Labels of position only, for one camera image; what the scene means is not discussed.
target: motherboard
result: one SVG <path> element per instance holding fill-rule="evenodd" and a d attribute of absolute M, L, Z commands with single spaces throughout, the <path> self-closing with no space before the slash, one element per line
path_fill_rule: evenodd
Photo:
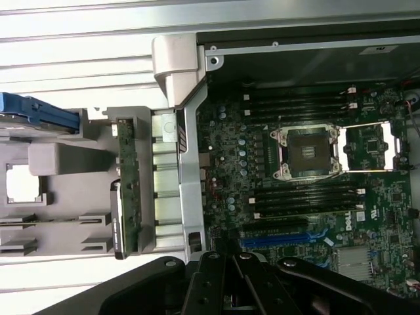
<path fill-rule="evenodd" d="M 211 249 L 416 297 L 406 106 L 378 86 L 210 91 L 197 122 Z"/>

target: blue pcie slot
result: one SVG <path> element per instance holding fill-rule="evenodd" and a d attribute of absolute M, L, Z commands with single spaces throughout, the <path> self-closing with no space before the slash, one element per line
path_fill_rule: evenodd
<path fill-rule="evenodd" d="M 278 245 L 284 245 L 284 244 L 297 244 L 297 243 L 313 243 L 318 238 L 324 237 L 327 231 L 328 229 L 325 229 L 324 231 L 318 234 L 305 232 L 305 233 L 299 233 L 299 234 L 265 236 L 261 238 L 244 238 L 240 241 L 240 243 L 241 243 L 241 246 L 245 248 L 268 247 L 268 246 L 278 246 Z"/>
<path fill-rule="evenodd" d="M 79 130 L 80 118 L 76 113 L 62 110 L 33 97 L 0 93 L 0 114 L 25 117 L 38 126 L 41 122 Z"/>

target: screw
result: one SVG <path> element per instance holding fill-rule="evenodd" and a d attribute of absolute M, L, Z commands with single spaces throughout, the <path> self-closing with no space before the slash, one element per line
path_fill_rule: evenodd
<path fill-rule="evenodd" d="M 213 254 L 209 255 L 210 259 L 218 259 L 219 257 L 220 257 L 220 255 L 216 254 L 216 253 L 213 253 Z"/>
<path fill-rule="evenodd" d="M 295 261 L 291 261 L 290 259 L 287 259 L 283 262 L 283 264 L 287 267 L 294 267 L 296 266 L 296 262 Z"/>
<path fill-rule="evenodd" d="M 241 259 L 251 259 L 252 255 L 250 253 L 242 253 L 239 255 L 239 257 L 241 257 Z"/>

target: dell logo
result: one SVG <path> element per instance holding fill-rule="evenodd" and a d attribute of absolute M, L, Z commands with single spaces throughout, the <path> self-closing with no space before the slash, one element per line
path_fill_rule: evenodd
<path fill-rule="evenodd" d="M 346 212 L 345 213 L 346 216 L 346 231 L 351 231 L 352 230 L 352 213 Z"/>

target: heatsink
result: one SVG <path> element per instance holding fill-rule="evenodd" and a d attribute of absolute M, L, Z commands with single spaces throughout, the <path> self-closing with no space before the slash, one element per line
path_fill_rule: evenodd
<path fill-rule="evenodd" d="M 371 259 L 366 246 L 340 248 L 336 254 L 339 274 L 356 281 L 372 279 Z"/>

